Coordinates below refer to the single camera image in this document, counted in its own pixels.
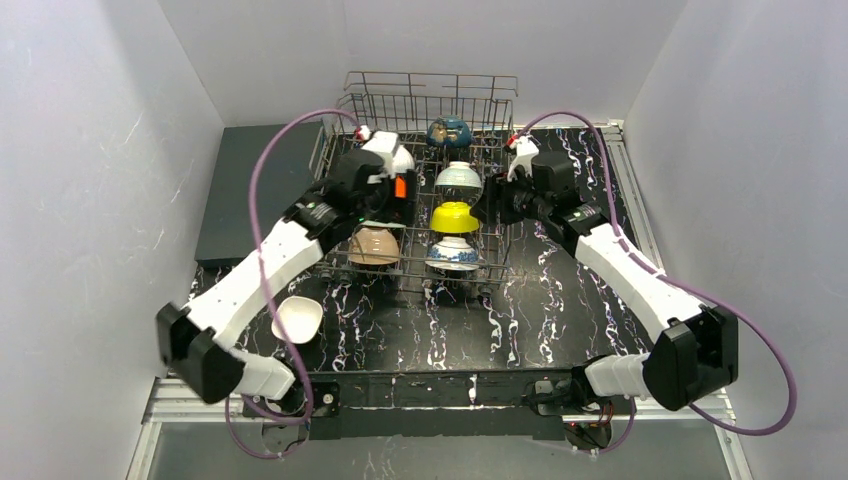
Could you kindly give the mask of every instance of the orange tag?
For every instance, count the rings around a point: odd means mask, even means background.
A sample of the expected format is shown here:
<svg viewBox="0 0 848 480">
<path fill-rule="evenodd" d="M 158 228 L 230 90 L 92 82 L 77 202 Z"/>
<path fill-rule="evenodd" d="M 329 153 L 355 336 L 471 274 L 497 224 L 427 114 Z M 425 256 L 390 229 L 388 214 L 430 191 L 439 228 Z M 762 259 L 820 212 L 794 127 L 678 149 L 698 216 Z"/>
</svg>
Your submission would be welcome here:
<svg viewBox="0 0 848 480">
<path fill-rule="evenodd" d="M 395 197 L 406 198 L 406 180 L 401 176 L 395 177 Z"/>
</svg>

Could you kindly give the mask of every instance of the dark gray panel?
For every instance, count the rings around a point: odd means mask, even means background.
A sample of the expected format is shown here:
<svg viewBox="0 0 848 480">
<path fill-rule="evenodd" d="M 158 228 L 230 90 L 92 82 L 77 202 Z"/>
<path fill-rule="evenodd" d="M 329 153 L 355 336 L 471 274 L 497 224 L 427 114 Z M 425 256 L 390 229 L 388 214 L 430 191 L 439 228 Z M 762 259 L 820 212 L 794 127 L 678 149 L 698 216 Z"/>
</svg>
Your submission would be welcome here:
<svg viewBox="0 0 848 480">
<path fill-rule="evenodd" d="M 618 435 L 625 422 L 613 424 Z M 245 443 L 264 451 L 259 425 L 236 428 Z M 270 437 L 271 443 L 286 445 L 295 438 L 291 430 Z M 307 442 L 280 462 L 242 453 L 223 423 L 166 423 L 149 478 L 730 478 L 715 430 L 702 420 L 639 421 L 619 450 L 597 461 L 563 448 L 568 448 L 566 442 L 523 437 L 375 437 Z"/>
<path fill-rule="evenodd" d="M 204 267 L 235 265 L 253 250 L 247 191 L 256 160 L 283 125 L 224 129 L 195 260 Z M 309 160 L 321 123 L 295 126 L 271 152 L 259 180 L 257 205 L 267 233 L 312 181 Z"/>
</svg>

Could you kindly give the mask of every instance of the black table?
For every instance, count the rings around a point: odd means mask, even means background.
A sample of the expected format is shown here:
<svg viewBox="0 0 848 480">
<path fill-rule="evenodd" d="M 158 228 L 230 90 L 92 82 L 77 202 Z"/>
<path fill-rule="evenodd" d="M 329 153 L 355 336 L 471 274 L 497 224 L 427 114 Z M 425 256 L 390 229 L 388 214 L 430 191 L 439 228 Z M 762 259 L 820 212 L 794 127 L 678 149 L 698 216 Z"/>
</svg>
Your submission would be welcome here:
<svg viewBox="0 0 848 480">
<path fill-rule="evenodd" d="M 570 153 L 584 199 L 605 200 L 598 146 L 588 132 L 549 129 L 533 135 L 542 151 Z M 619 221 L 633 239 L 625 206 L 616 198 Z M 314 371 L 567 367 L 596 355 L 647 351 L 647 335 L 621 299 L 549 240 L 537 222 L 516 225 L 513 235 L 508 280 L 491 301 L 441 285 L 426 294 L 397 291 L 391 277 L 328 287 L 310 272 L 277 300 L 300 295 L 324 306 L 320 335 L 299 349 Z M 227 271 L 198 269 L 192 293 L 210 288 Z M 239 346 L 263 355 L 285 353 L 264 310 Z"/>
</svg>

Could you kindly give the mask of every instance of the cable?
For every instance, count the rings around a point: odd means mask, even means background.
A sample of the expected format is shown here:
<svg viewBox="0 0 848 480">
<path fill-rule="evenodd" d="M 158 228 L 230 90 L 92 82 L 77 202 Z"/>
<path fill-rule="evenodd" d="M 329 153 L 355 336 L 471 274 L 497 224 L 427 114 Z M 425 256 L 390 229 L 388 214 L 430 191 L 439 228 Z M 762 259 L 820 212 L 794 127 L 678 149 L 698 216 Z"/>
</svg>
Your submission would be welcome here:
<svg viewBox="0 0 848 480">
<path fill-rule="evenodd" d="M 239 447 L 239 449 L 250 455 L 253 458 L 258 458 L 260 460 L 274 460 L 277 458 L 283 458 L 292 453 L 296 452 L 300 446 L 306 442 L 306 438 L 298 438 L 295 441 L 288 444 L 285 450 L 280 453 L 259 453 L 256 450 L 248 447 L 236 434 L 236 430 L 233 427 L 233 422 L 230 420 L 230 397 L 227 396 L 226 400 L 224 400 L 224 419 L 227 423 L 227 430 L 230 432 L 230 438 L 233 439 L 233 442 Z M 305 423 L 306 431 L 309 432 L 309 422 Z"/>
<path fill-rule="evenodd" d="M 345 117 L 351 120 L 354 124 L 359 123 L 359 120 L 349 112 L 345 112 L 344 110 L 337 110 L 333 108 L 316 110 L 314 112 L 306 113 L 301 115 L 300 117 L 294 119 L 291 123 L 284 126 L 276 135 L 268 142 L 268 145 L 265 146 L 265 150 L 262 151 L 262 155 L 259 156 L 259 160 L 256 161 L 256 165 L 253 167 L 253 174 L 250 177 L 250 189 L 247 194 L 247 207 L 250 212 L 250 229 L 253 233 L 253 241 L 256 244 L 256 251 L 259 254 L 259 283 L 262 287 L 262 293 L 265 296 L 265 303 L 268 305 L 268 311 L 271 313 L 272 321 L 279 328 L 280 332 L 283 334 L 283 341 L 286 344 L 286 348 L 291 354 L 292 363 L 294 363 L 295 370 L 297 371 L 298 376 L 300 377 L 300 381 L 303 384 L 304 391 L 306 393 L 306 407 L 303 412 L 303 416 L 300 417 L 287 417 L 282 415 L 276 415 L 272 412 L 269 412 L 259 405 L 257 405 L 252 398 L 247 395 L 242 395 L 242 400 L 244 404 L 247 405 L 250 409 L 252 409 L 257 414 L 273 420 L 276 423 L 280 423 L 283 425 L 300 425 L 306 424 L 307 429 L 309 417 L 312 416 L 312 409 L 315 402 L 314 394 L 312 392 L 312 382 L 309 379 L 309 372 L 306 370 L 306 365 L 303 363 L 303 358 L 301 358 L 300 353 L 297 351 L 297 347 L 293 343 L 289 341 L 288 334 L 286 333 L 286 328 L 283 325 L 282 321 L 280 321 L 280 316 L 277 314 L 277 305 L 274 303 L 274 293 L 271 291 L 271 284 L 268 283 L 268 276 L 265 273 L 265 260 L 262 258 L 262 229 L 259 225 L 259 215 L 257 213 L 256 208 L 256 190 L 259 185 L 259 175 L 262 173 L 262 168 L 265 166 L 265 162 L 268 161 L 268 155 L 271 153 L 271 150 L 277 145 L 277 142 L 289 132 L 294 126 L 303 123 L 304 121 L 325 114 L 337 114 L 339 116 Z M 241 439 L 238 438 L 235 429 L 232 426 L 232 422 L 230 421 L 230 397 L 228 396 L 224 402 L 224 415 L 227 423 L 227 429 L 230 432 L 230 437 L 236 443 L 236 445 L 243 451 L 244 453 L 250 455 L 254 458 L 260 458 L 265 460 L 272 460 L 275 458 L 282 458 L 287 455 L 290 455 L 297 451 L 300 445 L 305 441 L 304 440 L 296 440 L 289 444 L 286 449 L 279 454 L 268 454 L 268 453 L 259 453 L 256 452 Z"/>
<path fill-rule="evenodd" d="M 598 418 L 598 421 L 595 422 L 595 425 L 600 425 L 601 422 L 604 421 L 604 417 L 606 416 L 606 414 L 607 414 L 607 406 L 604 405 L 603 408 L 601 408 L 601 416 L 600 416 L 600 418 Z"/>
<path fill-rule="evenodd" d="M 615 442 L 610 444 L 607 448 L 591 450 L 591 451 L 588 451 L 588 452 L 583 451 L 583 450 L 575 450 L 574 448 L 570 448 L 567 451 L 569 451 L 569 452 L 577 451 L 577 452 L 585 453 L 587 455 L 594 455 L 595 453 L 597 453 L 598 455 L 610 453 L 613 450 L 615 450 L 616 448 L 620 447 L 627 440 L 627 437 L 630 436 L 630 431 L 633 430 L 633 424 L 635 423 L 635 421 L 636 421 L 636 400 L 633 399 L 633 397 L 630 397 L 630 418 L 627 420 L 627 426 L 624 428 L 624 433 L 622 433 L 621 436 L 618 437 L 618 440 L 616 440 Z M 537 440 L 529 440 L 529 441 L 533 442 L 533 443 L 537 443 L 539 445 L 546 446 L 548 448 L 554 448 L 556 450 L 566 450 L 564 448 L 554 446 L 554 445 L 550 445 L 548 443 L 539 442 Z"/>
<path fill-rule="evenodd" d="M 268 305 L 268 311 L 270 312 L 273 318 L 274 325 L 277 326 L 277 328 L 283 334 L 283 341 L 286 344 L 287 350 L 291 354 L 292 363 L 294 363 L 295 370 L 297 370 L 297 374 L 300 377 L 300 381 L 301 383 L 303 383 L 303 388 L 306 392 L 306 408 L 303 412 L 303 416 L 291 418 L 276 415 L 274 413 L 266 411 L 259 405 L 256 405 L 256 403 L 254 403 L 253 400 L 248 398 L 246 395 L 242 395 L 242 398 L 244 399 L 245 405 L 250 407 L 257 414 L 284 425 L 300 425 L 306 422 L 309 417 L 312 416 L 312 409 L 315 399 L 312 392 L 312 382 L 309 380 L 309 372 L 306 370 L 306 365 L 303 363 L 303 358 L 301 358 L 300 353 L 298 353 L 297 347 L 295 347 L 295 345 L 289 341 L 289 337 L 288 334 L 286 334 L 286 329 L 283 325 L 283 322 L 280 321 L 280 316 L 277 314 L 277 305 L 274 302 L 274 292 L 271 291 L 271 284 L 268 283 L 268 276 L 265 273 L 265 260 L 262 258 L 263 237 L 262 229 L 259 225 L 259 214 L 257 213 L 256 208 L 256 191 L 259 186 L 259 175 L 262 173 L 262 168 L 265 167 L 265 162 L 268 161 L 268 155 L 271 153 L 271 150 L 273 150 L 274 147 L 277 145 L 277 142 L 280 141 L 280 139 L 295 126 L 303 123 L 306 120 L 309 120 L 310 118 L 326 114 L 336 114 L 345 117 L 352 121 L 354 125 L 359 123 L 359 120 L 357 120 L 357 118 L 350 112 L 335 108 L 315 110 L 314 112 L 305 113 L 297 117 L 288 125 L 284 126 L 279 132 L 277 132 L 277 134 L 274 135 L 271 141 L 268 142 L 268 145 L 265 146 L 265 150 L 262 151 L 262 155 L 259 156 L 259 159 L 256 161 L 256 165 L 253 167 L 253 174 L 250 176 L 250 189 L 247 194 L 247 208 L 250 212 L 250 229 L 253 232 L 253 241 L 256 245 L 256 251 L 259 254 L 259 283 L 262 287 L 262 294 L 265 296 L 265 303 Z"/>
<path fill-rule="evenodd" d="M 609 425 L 609 422 L 611 422 L 611 421 L 612 421 L 612 417 L 613 417 L 613 415 L 615 415 L 615 405 L 612 403 L 612 401 L 610 401 L 610 413 L 609 413 L 609 416 L 607 417 L 607 420 L 606 420 L 604 423 L 601 423 L 601 424 L 599 424 L 599 425 L 600 425 L 600 426 L 602 426 L 602 427 L 605 427 L 605 426 Z"/>
<path fill-rule="evenodd" d="M 259 453 L 256 450 L 251 449 L 244 442 L 238 438 L 236 435 L 236 430 L 233 428 L 233 422 L 230 420 L 230 396 L 227 395 L 227 399 L 224 400 L 224 419 L 227 422 L 227 430 L 230 432 L 230 438 L 233 439 L 233 442 L 241 449 L 242 452 L 250 455 L 253 458 L 259 458 L 261 460 L 273 460 L 275 458 L 280 458 L 279 454 L 276 453 Z"/>
<path fill-rule="evenodd" d="M 546 114 L 543 114 L 543 115 L 539 115 L 538 117 L 534 118 L 533 120 L 530 120 L 530 122 L 527 125 L 525 125 L 513 138 L 521 137 L 522 135 L 526 134 L 527 131 L 530 130 L 530 128 L 532 128 L 535 124 L 539 123 L 540 121 L 542 121 L 542 120 L 544 120 L 548 117 L 552 117 L 554 115 L 568 115 L 570 117 L 574 117 L 574 118 L 580 120 L 581 122 L 585 123 L 586 126 L 589 128 L 589 131 L 592 132 L 592 136 L 595 138 L 595 142 L 598 144 L 598 149 L 600 150 L 601 163 L 603 163 L 603 165 L 604 165 L 604 184 L 606 185 L 607 202 L 609 203 L 610 224 L 612 225 L 613 233 L 615 233 L 616 237 L 619 238 L 618 244 L 628 254 L 628 257 L 630 257 L 634 262 L 636 262 L 637 265 L 642 267 L 646 272 L 648 272 L 652 275 L 657 274 L 657 270 L 655 268 L 651 267 L 650 265 L 648 265 L 647 263 L 642 261 L 642 259 L 640 259 L 635 253 L 630 251 L 630 247 L 627 245 L 627 242 L 622 238 L 621 227 L 618 224 L 618 216 L 616 214 L 616 209 L 615 209 L 615 200 L 613 198 L 613 193 L 612 193 L 612 176 L 611 176 L 611 173 L 610 173 L 611 168 L 610 168 L 609 159 L 607 158 L 606 146 L 603 142 L 603 139 L 601 138 L 601 133 L 598 131 L 598 129 L 594 125 L 592 125 L 592 122 L 590 122 L 586 117 L 584 117 L 580 114 L 565 111 L 565 110 L 550 112 L 550 113 L 546 113 Z M 712 295 L 710 295 L 706 292 L 703 292 L 703 291 L 701 291 L 701 290 L 699 290 L 695 287 L 689 286 L 689 285 L 687 285 L 687 284 L 685 284 L 685 283 L 683 283 L 679 280 L 674 280 L 674 279 L 668 277 L 667 275 L 660 274 L 660 275 L 657 275 L 657 278 L 659 278 L 660 280 L 662 280 L 663 282 L 665 282 L 665 283 L 667 283 L 671 286 L 677 287 L 677 288 L 679 288 L 679 289 L 681 289 L 681 290 L 683 290 L 683 291 L 685 291 L 685 292 L 687 292 L 691 295 L 694 295 L 694 296 L 699 297 L 703 300 L 706 300 L 706 301 L 708 301 L 708 302 L 710 302 L 714 305 L 724 307 L 728 311 L 730 311 L 730 313 L 736 315 L 739 318 L 739 320 L 742 321 L 742 323 L 747 325 L 751 330 L 753 330 L 753 332 L 758 337 L 760 337 L 760 339 L 763 341 L 763 343 L 766 344 L 766 347 L 768 347 L 768 349 L 774 355 L 774 358 L 777 360 L 777 363 L 780 365 L 780 369 L 783 370 L 783 375 L 786 378 L 786 386 L 789 390 L 789 400 L 786 404 L 786 410 L 783 412 L 783 416 L 780 417 L 780 420 L 778 420 L 776 423 L 774 423 L 773 425 L 771 425 L 769 427 L 765 427 L 765 428 L 741 428 L 741 427 L 737 427 L 736 425 L 730 425 L 730 424 L 724 423 L 721 420 L 710 416 L 707 412 L 698 408 L 697 405 L 693 404 L 693 405 L 689 405 L 689 407 L 692 410 L 694 410 L 698 415 L 700 415 L 701 417 L 703 417 L 705 420 L 712 423 L 713 425 L 716 425 L 718 427 L 721 427 L 725 430 L 728 430 L 730 432 L 733 432 L 733 433 L 736 433 L 736 434 L 739 434 L 739 435 L 748 435 L 748 436 L 771 435 L 773 433 L 779 432 L 784 427 L 786 427 L 786 425 L 789 424 L 789 421 L 792 420 L 792 417 L 795 415 L 795 409 L 796 409 L 797 404 L 798 404 L 798 386 L 795 383 L 795 375 L 792 373 L 792 370 L 789 368 L 789 362 L 786 360 L 786 357 L 783 355 L 783 352 L 781 352 L 780 349 L 777 347 L 777 344 L 757 324 L 755 324 L 753 320 L 748 318 L 744 313 L 739 311 L 739 309 L 737 309 L 736 307 L 734 307 L 734 306 L 732 306 L 732 305 L 730 305 L 726 302 L 723 302 L 723 301 L 713 297 Z"/>
<path fill-rule="evenodd" d="M 597 447 L 597 448 L 604 448 L 604 446 L 603 446 L 603 445 L 601 445 L 601 443 L 600 443 L 600 442 L 598 442 L 597 440 L 595 440 L 595 437 L 593 437 L 593 436 L 589 433 L 589 430 L 588 430 L 588 429 L 586 429 L 586 428 L 583 428 L 583 426 L 582 426 L 582 425 L 577 424 L 577 425 L 574 425 L 574 426 L 568 426 L 568 427 L 565 427 L 565 428 L 566 428 L 566 430 L 568 430 L 568 431 L 570 431 L 571 433 L 573 433 L 575 436 L 582 437 L 584 440 L 586 440 L 586 441 L 587 441 L 586 443 L 589 443 L 590 445 L 594 445 L 594 446 L 595 446 L 595 447 Z"/>
</svg>

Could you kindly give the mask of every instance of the white bowl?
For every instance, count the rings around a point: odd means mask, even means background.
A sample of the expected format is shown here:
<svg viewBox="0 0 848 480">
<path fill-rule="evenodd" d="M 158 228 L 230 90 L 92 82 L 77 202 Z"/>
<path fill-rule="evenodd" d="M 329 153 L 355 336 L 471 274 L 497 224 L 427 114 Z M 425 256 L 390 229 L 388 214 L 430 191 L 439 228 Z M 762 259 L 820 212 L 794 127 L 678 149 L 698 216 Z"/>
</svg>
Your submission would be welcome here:
<svg viewBox="0 0 848 480">
<path fill-rule="evenodd" d="M 286 335 L 292 343 L 306 343 L 318 333 L 324 309 L 321 304 L 311 298 L 292 296 L 283 300 L 277 308 L 277 316 L 286 329 Z M 277 322 L 271 324 L 271 333 L 284 340 Z"/>
<path fill-rule="evenodd" d="M 483 193 L 483 182 L 468 162 L 450 162 L 434 184 L 441 202 L 474 205 Z"/>
<path fill-rule="evenodd" d="M 483 182 L 468 162 L 450 162 L 436 177 L 437 187 L 472 187 L 483 189 Z"/>
<path fill-rule="evenodd" d="M 446 236 L 441 242 L 430 247 L 427 252 L 427 265 L 441 270 L 453 270 L 456 272 L 470 272 L 477 270 L 480 265 L 473 263 L 453 262 L 477 262 L 480 260 L 477 251 L 462 237 Z"/>
</svg>

